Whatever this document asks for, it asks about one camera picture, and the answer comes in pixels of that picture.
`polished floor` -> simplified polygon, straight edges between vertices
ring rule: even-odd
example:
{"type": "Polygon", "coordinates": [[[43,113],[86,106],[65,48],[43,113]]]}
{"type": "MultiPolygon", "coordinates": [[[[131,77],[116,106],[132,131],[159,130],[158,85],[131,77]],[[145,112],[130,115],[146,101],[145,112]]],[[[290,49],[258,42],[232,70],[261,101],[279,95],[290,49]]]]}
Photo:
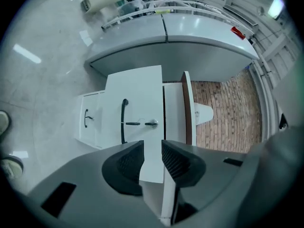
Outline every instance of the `polished floor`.
{"type": "Polygon", "coordinates": [[[214,116],[197,130],[197,146],[247,153],[261,142],[261,111],[247,69],[225,83],[192,81],[194,102],[212,107],[214,116]]]}

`red clip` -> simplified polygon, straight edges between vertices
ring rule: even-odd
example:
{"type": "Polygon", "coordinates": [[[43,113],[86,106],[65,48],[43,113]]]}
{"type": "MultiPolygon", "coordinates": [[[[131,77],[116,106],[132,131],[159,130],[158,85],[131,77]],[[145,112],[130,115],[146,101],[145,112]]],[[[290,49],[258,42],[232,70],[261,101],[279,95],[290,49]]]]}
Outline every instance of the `red clip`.
{"type": "Polygon", "coordinates": [[[242,40],[246,38],[246,36],[244,36],[244,35],[242,34],[242,32],[239,31],[235,26],[231,28],[231,31],[232,31],[233,33],[235,33],[238,37],[240,37],[242,40]]]}

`black rectangular slot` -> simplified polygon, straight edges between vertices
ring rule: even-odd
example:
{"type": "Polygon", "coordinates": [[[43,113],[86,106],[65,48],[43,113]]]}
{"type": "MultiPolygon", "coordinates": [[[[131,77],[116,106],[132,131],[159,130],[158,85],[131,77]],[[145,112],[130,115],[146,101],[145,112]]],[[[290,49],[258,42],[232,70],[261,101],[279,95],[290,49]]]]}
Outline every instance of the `black rectangular slot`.
{"type": "Polygon", "coordinates": [[[224,159],[223,162],[230,164],[230,165],[235,165],[235,166],[241,166],[243,164],[242,161],[231,159],[231,158],[226,158],[226,159],[224,159]]]}
{"type": "Polygon", "coordinates": [[[50,215],[58,218],[62,208],[75,190],[76,185],[72,183],[61,183],[53,193],[45,200],[41,207],[50,215]]]}

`sneaker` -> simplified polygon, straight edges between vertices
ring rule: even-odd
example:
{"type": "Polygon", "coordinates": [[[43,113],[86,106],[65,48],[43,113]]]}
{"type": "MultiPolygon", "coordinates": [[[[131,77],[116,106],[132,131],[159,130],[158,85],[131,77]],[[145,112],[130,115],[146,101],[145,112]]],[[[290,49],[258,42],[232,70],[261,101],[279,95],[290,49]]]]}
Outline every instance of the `sneaker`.
{"type": "Polygon", "coordinates": [[[0,136],[7,130],[10,124],[10,116],[5,111],[0,111],[0,136]]]}
{"type": "Polygon", "coordinates": [[[0,166],[7,179],[13,180],[20,178],[23,173],[22,162],[14,156],[6,157],[0,160],[0,166]]]}

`shoe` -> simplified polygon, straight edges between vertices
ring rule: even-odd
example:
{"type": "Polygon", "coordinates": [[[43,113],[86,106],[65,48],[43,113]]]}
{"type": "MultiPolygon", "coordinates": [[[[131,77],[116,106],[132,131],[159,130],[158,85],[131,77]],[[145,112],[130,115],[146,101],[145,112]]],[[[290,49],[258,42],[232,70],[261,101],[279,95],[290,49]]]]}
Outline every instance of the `shoe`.
{"type": "Polygon", "coordinates": [[[15,156],[6,157],[0,160],[0,166],[7,179],[13,180],[20,178],[23,173],[23,164],[15,156]]]}
{"type": "Polygon", "coordinates": [[[0,136],[8,129],[10,116],[5,111],[0,111],[0,136]]]}

